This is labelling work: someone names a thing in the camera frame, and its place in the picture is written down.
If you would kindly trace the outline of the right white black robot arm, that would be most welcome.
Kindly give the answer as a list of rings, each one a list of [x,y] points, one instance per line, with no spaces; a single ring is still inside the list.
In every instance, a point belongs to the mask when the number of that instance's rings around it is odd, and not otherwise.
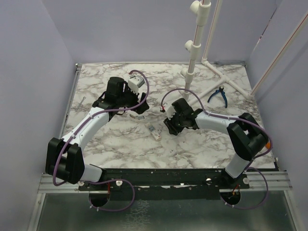
[[[202,108],[193,108],[183,98],[173,102],[167,110],[164,124],[169,134],[178,135],[183,129],[208,129],[229,135],[235,155],[225,167],[221,183],[232,188],[248,164],[268,143],[269,138],[263,128],[249,113],[243,113],[234,119],[220,114],[206,113]]]

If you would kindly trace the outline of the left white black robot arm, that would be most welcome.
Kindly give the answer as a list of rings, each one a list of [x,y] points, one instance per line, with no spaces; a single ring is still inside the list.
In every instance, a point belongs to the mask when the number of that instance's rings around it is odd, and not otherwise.
[[[146,102],[149,92],[139,94],[143,84],[150,86],[143,73],[135,76],[131,72],[127,81],[121,77],[109,78],[106,91],[93,102],[86,117],[60,139],[49,141],[45,171],[52,176],[55,186],[89,181],[96,190],[105,187],[103,169],[85,164],[83,151],[98,130],[119,111],[131,110],[140,115],[149,109]]]

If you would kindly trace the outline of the white staple box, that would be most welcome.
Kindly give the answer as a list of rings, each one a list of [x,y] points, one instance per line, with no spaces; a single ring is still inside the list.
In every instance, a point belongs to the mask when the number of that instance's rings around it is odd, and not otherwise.
[[[160,134],[158,133],[156,128],[151,123],[146,123],[145,126],[149,130],[149,132],[151,133],[151,135],[154,137],[154,139],[156,141],[160,141],[161,140]]]

